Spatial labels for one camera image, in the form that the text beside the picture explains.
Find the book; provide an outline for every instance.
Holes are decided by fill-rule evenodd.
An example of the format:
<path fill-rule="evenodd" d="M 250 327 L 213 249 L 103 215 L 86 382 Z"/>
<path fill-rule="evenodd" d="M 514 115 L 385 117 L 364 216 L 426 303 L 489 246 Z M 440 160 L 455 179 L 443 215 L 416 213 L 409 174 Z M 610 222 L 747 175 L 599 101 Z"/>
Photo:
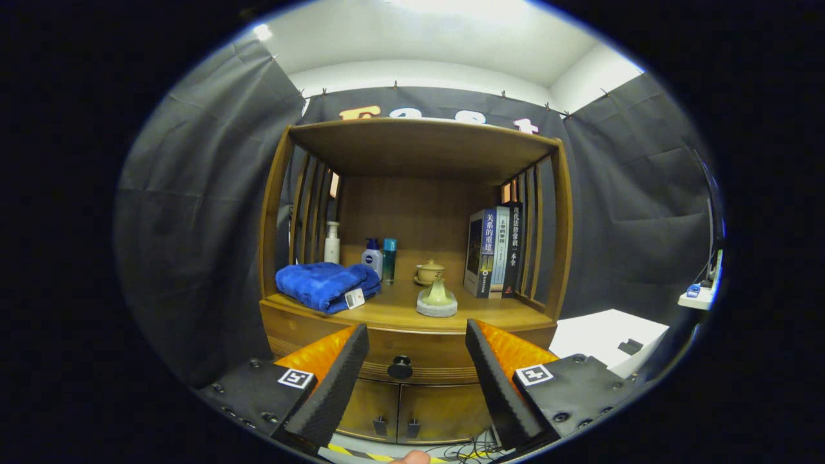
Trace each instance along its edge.
<path fill-rule="evenodd" d="M 509 201 L 505 205 L 510 208 L 510 228 L 507 234 L 507 270 L 504 273 L 504 289 L 502 298 L 515 298 L 518 291 L 518 281 L 521 274 L 521 260 L 523 255 L 524 224 L 521 221 L 522 204 L 518 201 Z"/>
<path fill-rule="evenodd" d="M 493 273 L 496 209 L 485 208 L 469 218 L 464 288 L 476 298 L 487 298 Z"/>
<path fill-rule="evenodd" d="M 493 277 L 490 281 L 488 298 L 501 298 L 504 290 L 504 272 L 507 270 L 507 251 L 510 229 L 510 206 L 496 207 L 496 238 L 493 250 Z"/>

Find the screw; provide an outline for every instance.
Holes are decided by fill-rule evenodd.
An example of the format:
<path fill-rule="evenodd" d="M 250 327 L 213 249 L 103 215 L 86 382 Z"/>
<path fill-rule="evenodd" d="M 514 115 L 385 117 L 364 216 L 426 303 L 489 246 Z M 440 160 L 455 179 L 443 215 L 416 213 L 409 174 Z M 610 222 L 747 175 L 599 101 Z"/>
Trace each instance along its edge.
<path fill-rule="evenodd" d="M 261 413 L 261 417 L 266 422 L 272 422 L 273 424 L 278 424 L 278 418 L 273 413 Z"/>

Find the towel tag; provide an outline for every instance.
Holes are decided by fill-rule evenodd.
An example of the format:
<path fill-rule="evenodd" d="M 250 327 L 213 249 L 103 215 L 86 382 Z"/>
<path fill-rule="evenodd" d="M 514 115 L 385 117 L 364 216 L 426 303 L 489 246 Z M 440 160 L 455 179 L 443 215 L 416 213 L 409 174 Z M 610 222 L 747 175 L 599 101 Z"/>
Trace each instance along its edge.
<path fill-rule="evenodd" d="M 346 300 L 346 308 L 348 310 L 357 308 L 358 306 L 364 304 L 364 291 L 360 288 L 350 290 L 344 294 L 344 300 Z"/>

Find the white table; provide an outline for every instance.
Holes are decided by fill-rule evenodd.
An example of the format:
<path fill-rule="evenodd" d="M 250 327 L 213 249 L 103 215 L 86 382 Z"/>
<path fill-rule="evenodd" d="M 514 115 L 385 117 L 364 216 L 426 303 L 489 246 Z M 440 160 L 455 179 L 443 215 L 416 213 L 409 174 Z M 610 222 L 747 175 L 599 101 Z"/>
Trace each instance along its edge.
<path fill-rule="evenodd" d="M 697 310 L 709 310 L 710 304 L 714 302 L 715 293 L 714 288 L 701 287 L 696 298 L 689 298 L 687 292 L 685 292 L 679 296 L 679 305 L 696 308 Z"/>
<path fill-rule="evenodd" d="M 607 310 L 591 315 L 559 320 L 559 327 L 550 344 L 558 357 L 573 354 L 593 356 L 607 369 L 626 379 L 633 375 L 662 341 L 668 326 L 619 310 Z M 633 339 L 643 347 L 633 355 L 619 349 L 620 343 Z"/>

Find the drawer knob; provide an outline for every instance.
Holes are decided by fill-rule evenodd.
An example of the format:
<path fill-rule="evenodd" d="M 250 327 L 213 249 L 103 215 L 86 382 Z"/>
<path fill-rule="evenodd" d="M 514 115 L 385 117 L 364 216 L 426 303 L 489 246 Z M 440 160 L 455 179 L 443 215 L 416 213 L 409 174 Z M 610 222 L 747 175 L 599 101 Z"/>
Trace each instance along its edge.
<path fill-rule="evenodd" d="M 387 367 L 387 374 L 393 379 L 408 379 L 413 375 L 413 368 L 410 367 L 412 363 L 409 357 L 396 356 L 393 363 Z"/>

